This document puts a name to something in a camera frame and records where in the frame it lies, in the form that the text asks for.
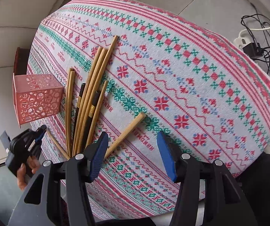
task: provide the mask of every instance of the black adapter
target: black adapter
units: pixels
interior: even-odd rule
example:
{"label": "black adapter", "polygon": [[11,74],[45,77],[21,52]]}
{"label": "black adapter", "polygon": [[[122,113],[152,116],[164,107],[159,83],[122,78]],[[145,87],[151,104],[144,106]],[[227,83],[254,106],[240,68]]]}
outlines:
{"label": "black adapter", "polygon": [[262,48],[257,43],[257,46],[254,42],[251,42],[243,47],[244,53],[246,53],[251,59],[257,59],[263,56]]}

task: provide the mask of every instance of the pink cutout basket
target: pink cutout basket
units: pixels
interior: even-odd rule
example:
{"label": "pink cutout basket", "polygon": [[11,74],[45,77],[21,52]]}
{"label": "pink cutout basket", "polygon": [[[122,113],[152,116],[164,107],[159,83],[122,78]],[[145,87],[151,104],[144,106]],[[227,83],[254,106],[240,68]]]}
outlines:
{"label": "pink cutout basket", "polygon": [[63,86],[52,74],[13,74],[14,108],[22,124],[59,113]]}

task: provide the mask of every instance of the tablecloth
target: tablecloth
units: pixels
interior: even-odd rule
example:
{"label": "tablecloth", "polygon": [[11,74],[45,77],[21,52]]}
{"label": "tablecloth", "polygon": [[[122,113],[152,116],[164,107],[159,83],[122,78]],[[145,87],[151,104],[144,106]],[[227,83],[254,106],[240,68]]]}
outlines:
{"label": "tablecloth", "polygon": [[[141,111],[143,122],[87,184],[94,215],[140,218],[174,210],[179,185],[167,177],[156,144],[163,130],[200,161],[221,159],[234,176],[270,142],[270,78],[224,37],[170,12],[133,0],[72,0],[41,22],[28,73],[52,73],[66,87],[74,67],[72,123],[82,82],[99,46],[118,43],[102,78],[109,81],[94,140],[113,142]],[[65,93],[46,124],[65,147]],[[64,158],[50,138],[43,152]],[[201,183],[200,197],[204,189]]]}

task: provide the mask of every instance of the black cable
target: black cable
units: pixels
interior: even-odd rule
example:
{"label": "black cable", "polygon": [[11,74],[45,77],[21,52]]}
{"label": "black cable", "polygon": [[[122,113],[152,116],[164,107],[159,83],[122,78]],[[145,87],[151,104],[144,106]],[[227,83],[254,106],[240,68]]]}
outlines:
{"label": "black cable", "polygon": [[[250,16],[249,16],[249,15],[243,16],[242,19],[241,19],[241,24],[247,29],[247,31],[248,31],[248,33],[250,34],[250,36],[252,37],[254,43],[256,43],[256,45],[257,45],[257,40],[256,40],[256,38],[254,37],[253,32],[252,32],[252,31],[250,30],[250,28],[246,25],[244,19],[247,19],[247,18],[253,18],[253,19],[255,19],[256,21],[259,22],[261,28],[265,28],[265,26],[264,26],[265,24],[268,24],[268,25],[270,26],[270,23],[268,23],[268,22],[263,22],[263,23],[262,23],[261,20],[260,20],[260,16],[266,18],[268,21],[270,21],[270,19],[269,19],[267,16],[264,16],[264,15],[262,15],[262,14],[259,14],[259,13],[257,12],[257,9],[256,9],[256,7],[254,6],[254,4],[251,3],[251,5],[252,5],[253,8],[255,9],[256,14],[253,14],[253,15],[250,15]],[[266,43],[267,43],[267,47],[262,48],[262,53],[263,53],[263,58],[264,58],[264,60],[262,60],[262,59],[254,59],[254,61],[255,61],[255,60],[258,60],[258,61],[261,61],[261,62],[266,63],[267,68],[268,68],[267,74],[270,74],[270,44],[269,44],[268,39],[267,39],[267,35],[270,37],[270,33],[269,33],[268,31],[263,31],[263,33],[264,33],[265,40],[266,40]]]}

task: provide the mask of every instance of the finger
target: finger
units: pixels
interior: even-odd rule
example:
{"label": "finger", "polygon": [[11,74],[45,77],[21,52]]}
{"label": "finger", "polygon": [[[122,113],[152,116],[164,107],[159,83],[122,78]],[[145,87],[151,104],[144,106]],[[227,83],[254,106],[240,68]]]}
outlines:
{"label": "finger", "polygon": [[31,169],[35,169],[40,166],[40,162],[37,160],[35,156],[28,157],[27,163]]}
{"label": "finger", "polygon": [[17,184],[19,189],[24,190],[26,187],[26,182],[24,176],[26,174],[26,166],[22,163],[21,167],[17,170]]}
{"label": "finger", "polygon": [[40,167],[36,167],[36,168],[34,168],[33,170],[31,170],[31,172],[32,172],[33,174],[35,174],[35,173],[39,170],[39,168],[40,168]]}
{"label": "finger", "polygon": [[35,156],[32,156],[31,157],[32,160],[33,160],[33,163],[34,163],[34,166],[37,168],[37,167],[40,167],[40,162],[37,160],[37,158]]}
{"label": "finger", "polygon": [[35,165],[34,165],[34,163],[33,163],[33,159],[32,159],[32,157],[28,157],[27,158],[27,164],[29,165],[29,167],[31,168],[31,169],[34,169],[35,168]]}

